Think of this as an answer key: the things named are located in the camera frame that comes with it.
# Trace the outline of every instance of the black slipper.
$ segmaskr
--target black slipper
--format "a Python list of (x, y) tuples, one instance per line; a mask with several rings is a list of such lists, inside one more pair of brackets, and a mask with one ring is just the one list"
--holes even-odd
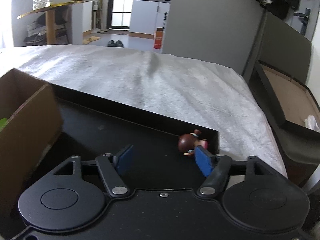
[(115, 41), (114, 40), (111, 40), (111, 41), (108, 42), (107, 47), (115, 47), (115, 46), (116, 45), (115, 45)]
[(122, 41), (116, 41), (116, 47), (123, 48), (124, 46)]

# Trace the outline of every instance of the orange cardboard box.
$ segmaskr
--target orange cardboard box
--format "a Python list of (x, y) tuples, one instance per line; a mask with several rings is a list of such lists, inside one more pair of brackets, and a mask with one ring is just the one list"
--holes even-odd
[(157, 28), (157, 30), (155, 31), (155, 35), (154, 35), (155, 49), (161, 49), (163, 33), (164, 33), (163, 30), (164, 30), (163, 28)]
[(0, 216), (8, 217), (44, 154), (61, 133), (51, 86), (12, 69), (0, 77)]

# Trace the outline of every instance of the gray wall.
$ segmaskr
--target gray wall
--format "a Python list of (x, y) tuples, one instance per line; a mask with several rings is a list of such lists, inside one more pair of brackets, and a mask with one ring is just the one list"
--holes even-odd
[(255, 0), (172, 0), (163, 53), (242, 73), (263, 9)]

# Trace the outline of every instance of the door handle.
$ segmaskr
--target door handle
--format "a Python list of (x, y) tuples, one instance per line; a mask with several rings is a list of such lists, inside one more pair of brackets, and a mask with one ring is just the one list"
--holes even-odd
[(305, 13), (294, 13), (293, 14), (293, 16), (296, 16), (296, 17), (300, 18), (300, 21), (302, 23), (302, 27), (301, 27), (300, 33), (302, 35), (306, 34), (310, 13), (311, 13), (311, 10), (306, 8)]

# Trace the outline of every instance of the silver pivot bolt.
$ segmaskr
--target silver pivot bolt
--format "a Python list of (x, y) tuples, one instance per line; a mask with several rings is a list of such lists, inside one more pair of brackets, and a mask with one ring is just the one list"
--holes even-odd
[(216, 192), (213, 187), (202, 187), (199, 191), (202, 195), (212, 195)]
[(160, 193), (159, 196), (160, 196), (160, 197), (169, 197), (169, 194), (168, 194), (168, 193), (165, 193), (165, 192), (162, 192), (162, 193)]
[(128, 192), (128, 189), (126, 187), (114, 187), (112, 189), (112, 193), (116, 195), (123, 195)]

